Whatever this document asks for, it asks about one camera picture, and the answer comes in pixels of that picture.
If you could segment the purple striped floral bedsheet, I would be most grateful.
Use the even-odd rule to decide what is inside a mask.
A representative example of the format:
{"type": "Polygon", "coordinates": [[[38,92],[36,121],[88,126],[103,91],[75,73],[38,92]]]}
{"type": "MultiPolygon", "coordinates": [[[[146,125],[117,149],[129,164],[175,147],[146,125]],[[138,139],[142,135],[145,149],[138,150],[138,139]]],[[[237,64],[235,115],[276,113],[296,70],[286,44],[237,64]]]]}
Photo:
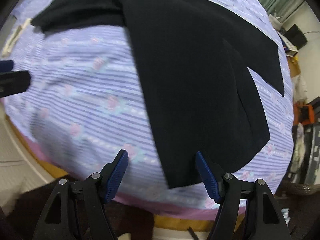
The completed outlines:
{"type": "MultiPolygon", "coordinates": [[[[22,1],[13,11],[16,26],[35,17],[53,0],[22,1]]],[[[253,23],[280,45],[258,0],[210,1],[253,23]]],[[[292,88],[283,48],[279,57],[284,97],[251,72],[271,139],[234,173],[241,180],[264,179],[273,193],[293,151],[292,88]]],[[[203,208],[209,197],[202,183],[175,189],[166,185],[124,29],[89,27],[46,38],[29,25],[9,58],[14,61],[14,70],[28,70],[33,77],[25,93],[4,99],[6,113],[53,164],[85,179],[125,149],[130,163],[118,192],[147,201],[203,208]]]]}

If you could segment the black pants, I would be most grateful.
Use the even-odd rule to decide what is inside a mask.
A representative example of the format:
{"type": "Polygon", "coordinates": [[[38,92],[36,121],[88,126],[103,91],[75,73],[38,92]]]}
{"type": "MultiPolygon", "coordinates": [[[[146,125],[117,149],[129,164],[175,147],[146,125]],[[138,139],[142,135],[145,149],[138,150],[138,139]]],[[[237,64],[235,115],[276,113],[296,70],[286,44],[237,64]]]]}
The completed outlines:
{"type": "Polygon", "coordinates": [[[278,45],[208,0],[54,0],[32,25],[43,32],[128,29],[153,139],[168,187],[200,182],[197,152],[226,172],[270,140],[251,72],[284,93],[278,45]]]}

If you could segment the cream folded garment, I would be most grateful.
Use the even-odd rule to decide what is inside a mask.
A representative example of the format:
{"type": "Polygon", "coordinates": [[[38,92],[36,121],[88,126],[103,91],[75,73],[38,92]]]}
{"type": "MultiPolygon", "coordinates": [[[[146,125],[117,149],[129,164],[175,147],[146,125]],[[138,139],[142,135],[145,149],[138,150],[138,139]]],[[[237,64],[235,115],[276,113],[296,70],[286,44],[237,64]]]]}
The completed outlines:
{"type": "Polygon", "coordinates": [[[27,18],[23,24],[17,26],[17,28],[13,31],[13,33],[7,39],[1,53],[1,57],[9,57],[16,42],[20,39],[20,36],[24,32],[24,30],[30,25],[31,18],[27,18]]]}

